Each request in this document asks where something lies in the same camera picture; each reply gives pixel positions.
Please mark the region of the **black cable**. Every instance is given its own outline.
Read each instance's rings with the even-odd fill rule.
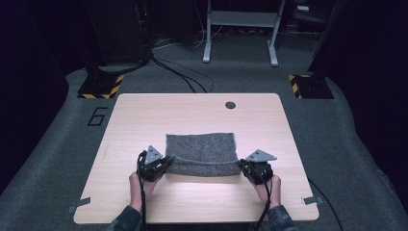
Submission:
[[[208,78],[209,80],[211,80],[211,89],[210,89],[208,92],[212,92],[212,91],[213,91],[213,89],[214,89],[214,80],[213,80],[213,78],[211,78],[210,76],[205,75],[205,74],[203,74],[203,73],[201,73],[201,72],[198,72],[198,71],[196,71],[196,70],[194,70],[194,69],[190,69],[190,68],[188,68],[188,67],[185,67],[185,66],[183,66],[183,65],[181,65],[181,64],[174,63],[174,62],[172,62],[172,61],[162,60],[162,59],[158,59],[158,58],[156,58],[156,60],[158,60],[158,61],[163,61],[163,62],[167,62],[167,63],[170,63],[170,64],[175,64],[175,65],[178,65],[178,66],[181,66],[181,67],[183,67],[184,69],[190,70],[190,71],[192,71],[192,72],[195,72],[195,73],[197,73],[197,74],[199,74],[199,75],[202,75],[202,76]]]
[[[188,81],[188,79],[189,79],[189,80],[192,80],[193,82],[195,82],[199,87],[201,87],[201,88],[203,89],[204,92],[207,93],[207,91],[205,90],[205,88],[204,88],[200,83],[198,83],[196,80],[192,79],[191,77],[186,76],[186,75],[184,75],[184,74],[182,74],[182,73],[180,73],[180,72],[178,72],[178,71],[172,69],[171,67],[169,67],[169,66],[166,65],[166,64],[163,64],[162,62],[160,62],[159,60],[157,60],[156,58],[154,58],[153,55],[150,56],[150,59],[151,59],[154,63],[156,63],[159,67],[161,67],[161,68],[163,68],[163,69],[166,69],[166,70],[168,70],[168,71],[170,71],[170,72],[172,72],[172,73],[178,75],[179,77],[181,77],[181,78],[189,85],[189,87],[190,87],[190,89],[192,90],[192,92],[197,93],[197,91],[196,91],[195,88],[192,86],[192,84]]]
[[[268,213],[269,205],[270,205],[270,195],[272,193],[272,187],[273,186],[272,186],[272,184],[270,184],[270,189],[269,189],[268,184],[267,184],[267,182],[265,182],[264,177],[262,177],[261,173],[259,173],[259,171],[257,169],[255,169],[255,168],[253,168],[252,170],[254,170],[261,177],[261,179],[262,179],[262,181],[263,181],[263,183],[265,185],[265,189],[267,190],[267,195],[268,195],[268,200],[267,200],[267,203],[265,204],[265,209],[262,212],[261,217],[259,218],[258,223],[256,224],[256,227],[255,227],[255,231],[258,231],[260,226],[262,226],[262,221],[264,221],[264,218]]]
[[[334,217],[336,218],[337,223],[339,224],[340,230],[343,231],[343,226],[342,223],[339,220],[339,216],[337,215],[336,211],[334,210],[333,205],[330,203],[329,199],[327,199],[326,195],[321,191],[321,189],[308,177],[307,180],[319,191],[319,193],[324,197],[326,200],[327,204],[329,205],[330,209],[333,212]]]
[[[143,61],[140,62],[140,64],[137,64],[137,65],[135,65],[133,67],[129,67],[129,68],[121,69],[121,70],[116,70],[116,71],[101,70],[101,72],[108,73],[108,74],[123,75],[123,74],[127,74],[129,72],[135,71],[135,70],[143,67],[146,63],[147,63],[147,61],[143,60]]]
[[[138,169],[140,169],[140,158],[138,158]],[[140,175],[138,174],[139,178],[139,185],[140,185],[140,196],[141,196],[141,225],[140,231],[146,230],[146,195],[144,193],[144,179],[141,179]]]
[[[153,48],[157,48],[157,47],[161,47],[161,46],[166,46],[166,45],[171,44],[172,42],[177,42],[177,40],[174,39],[174,38],[165,38],[165,39],[159,40],[159,39],[157,38],[156,41],[154,42]]]

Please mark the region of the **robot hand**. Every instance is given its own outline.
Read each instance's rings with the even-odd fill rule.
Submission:
[[[256,150],[249,155],[246,160],[240,159],[238,166],[243,175],[255,185],[261,185],[270,180],[273,176],[273,170],[268,161],[274,161],[276,157],[267,154],[264,151]]]
[[[174,157],[164,157],[153,146],[143,150],[138,158],[137,173],[141,179],[153,182],[162,177],[174,161]]]

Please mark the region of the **table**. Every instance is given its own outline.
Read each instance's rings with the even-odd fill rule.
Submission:
[[[273,32],[268,40],[268,52],[270,64],[278,66],[278,60],[275,51],[276,35],[286,0],[280,0],[279,10],[277,13],[246,13],[246,12],[224,12],[212,11],[211,0],[208,0],[207,6],[207,39],[204,49],[203,62],[209,63],[211,56],[211,26],[212,25],[229,25],[229,26],[251,26],[251,27],[270,27]]]
[[[235,109],[227,109],[234,102]],[[232,132],[238,158],[256,149],[277,157],[270,162],[282,179],[282,203],[294,220],[318,218],[282,103],[274,93],[126,93],[115,104],[77,208],[77,223],[110,223],[129,203],[128,176],[143,149],[165,155],[166,134]],[[165,174],[147,203],[148,223],[252,222],[264,209],[242,175],[193,177]]]

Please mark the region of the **dark wall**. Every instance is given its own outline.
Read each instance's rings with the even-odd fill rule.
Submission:
[[[0,30],[2,192],[64,103],[68,85],[27,5],[2,1]]]
[[[83,68],[72,24],[99,65],[106,65],[83,0],[22,0],[64,74]]]
[[[349,1],[311,65],[344,92],[357,134],[408,210],[406,1]]]

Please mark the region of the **wire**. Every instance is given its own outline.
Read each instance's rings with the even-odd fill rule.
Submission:
[[[173,40],[173,38],[158,38],[154,43],[154,47],[168,44],[168,42],[171,40]]]
[[[181,78],[187,83],[187,85],[190,87],[190,89],[192,90],[192,92],[197,93],[197,91],[196,91],[195,88],[192,86],[192,84],[189,82],[189,80],[195,82],[199,87],[202,88],[202,90],[203,90],[204,92],[207,93],[206,89],[205,89],[200,83],[198,83],[196,80],[192,79],[191,77],[186,76],[186,75],[184,75],[184,74],[182,74],[182,73],[180,73],[180,72],[178,72],[178,71],[172,69],[171,67],[169,67],[169,66],[166,65],[166,64],[163,64],[163,63],[160,62],[158,59],[154,58],[153,55],[150,57],[150,59],[151,59],[154,63],[156,63],[159,67],[161,67],[161,68],[163,68],[163,69],[166,69],[166,70],[168,70],[168,71],[170,71],[170,72],[172,72],[172,73],[178,75],[179,77],[181,77]]]
[[[189,48],[192,48],[192,49],[197,48],[198,46],[200,46],[200,45],[203,43],[203,41],[205,40],[205,39],[204,39],[204,38],[205,38],[205,35],[204,35],[204,26],[203,26],[203,22],[201,21],[200,13],[198,12],[196,0],[194,0],[194,5],[195,5],[195,11],[197,12],[198,20],[200,21],[200,25],[201,25],[202,38],[201,38],[201,41],[198,43],[198,45],[196,45],[196,46],[188,46]]]
[[[231,0],[229,0],[229,2],[228,2],[228,10],[227,10],[228,12],[229,12],[229,10],[230,10],[230,7],[231,7]],[[223,26],[219,27],[219,29],[216,31],[216,33],[211,36],[211,39],[212,39],[213,37],[215,37],[215,36],[218,34],[218,32],[222,29],[222,27],[223,27]]]
[[[270,189],[269,189],[268,184],[267,184],[267,182],[265,182],[264,177],[262,177],[261,173],[259,173],[259,171],[256,168],[253,168],[252,170],[255,171],[261,177],[262,182],[265,185],[265,189],[267,190],[267,195],[268,195],[268,200],[267,200],[267,203],[265,204],[265,209],[262,212],[261,217],[259,218],[258,223],[256,224],[256,227],[255,227],[255,231],[258,231],[259,228],[262,227],[262,221],[264,220],[265,216],[268,213],[268,209],[269,209],[269,205],[270,205],[270,195],[272,193],[272,187],[273,186],[272,186],[272,184],[270,184]]]
[[[87,5],[87,2],[84,2],[83,4],[84,4],[83,6],[84,6],[85,8],[89,8],[89,6]],[[135,10],[137,10],[138,3],[135,1],[134,4],[135,4]],[[95,22],[94,22],[94,20],[93,20],[93,17],[90,15],[90,13],[88,13],[88,17],[89,17],[90,23],[92,24],[92,27],[93,27],[93,29],[94,29],[94,31],[95,31],[96,36],[99,38],[100,41],[103,42],[103,44],[104,44],[105,47],[107,48],[107,51],[108,51],[111,55],[113,55],[114,59],[115,59],[117,62],[120,63],[119,58],[115,55],[115,52],[112,50],[111,46],[108,44],[108,42],[106,42],[105,38],[102,36],[102,34],[100,33],[100,31],[98,30],[98,27],[96,26],[96,24],[95,24]],[[141,32],[140,35],[142,36],[143,39],[148,40],[148,38],[146,38],[146,30],[144,30],[143,32]],[[139,61],[135,66],[132,66],[132,67],[129,67],[129,68],[125,68],[125,69],[121,69],[121,70],[117,70],[117,71],[101,70],[99,67],[98,67],[98,69],[100,70],[101,73],[116,74],[116,75],[122,75],[122,74],[126,74],[126,73],[129,73],[129,72],[135,71],[135,70],[137,70],[137,69],[139,69],[139,68],[141,68],[141,67],[143,67],[144,65],[147,64],[148,57],[150,56],[150,53],[151,53],[151,52],[150,52],[150,51],[146,51],[145,53],[146,53],[146,55],[145,55],[144,57],[142,57],[142,58],[140,59],[140,61]]]
[[[326,200],[327,204],[330,206],[330,209],[333,212],[334,217],[336,218],[337,223],[339,224],[340,230],[343,231],[343,226],[342,223],[339,220],[339,216],[337,215],[336,211],[334,210],[333,205],[330,203],[329,199],[327,199],[326,195],[321,191],[321,189],[308,177],[307,180],[319,191],[319,193],[324,197]]]
[[[210,76],[205,75],[205,74],[203,74],[203,73],[201,73],[201,72],[198,72],[198,71],[196,71],[196,70],[190,69],[190,68],[188,68],[188,67],[185,67],[185,66],[183,66],[183,65],[181,65],[181,64],[174,63],[174,62],[172,62],[172,61],[162,60],[162,59],[158,59],[158,58],[156,58],[156,60],[159,60],[159,61],[163,61],[163,62],[167,62],[167,63],[170,63],[170,64],[175,64],[175,65],[181,66],[181,67],[183,67],[184,69],[190,70],[190,71],[192,71],[192,72],[195,72],[195,73],[197,73],[197,74],[199,74],[199,75],[202,75],[202,76],[208,78],[209,80],[211,80],[211,83],[212,83],[212,84],[211,84],[211,89],[210,89],[208,92],[212,92],[212,91],[213,91],[213,89],[214,89],[214,80],[213,80],[213,78],[211,78]]]
[[[172,45],[183,45],[183,44],[185,44],[185,43],[181,43],[181,42],[170,43],[170,44],[162,45],[162,46],[159,46],[159,47],[155,47],[155,48],[153,48],[152,50],[158,50],[158,49],[162,49],[162,48],[165,48],[165,47],[168,47],[168,46],[172,46]]]
[[[138,169],[140,168],[140,159],[141,156],[138,158]],[[146,196],[144,193],[144,179],[141,180],[140,174],[138,174],[139,178],[139,185],[140,185],[140,196],[141,196],[141,226],[140,230],[146,230]]]

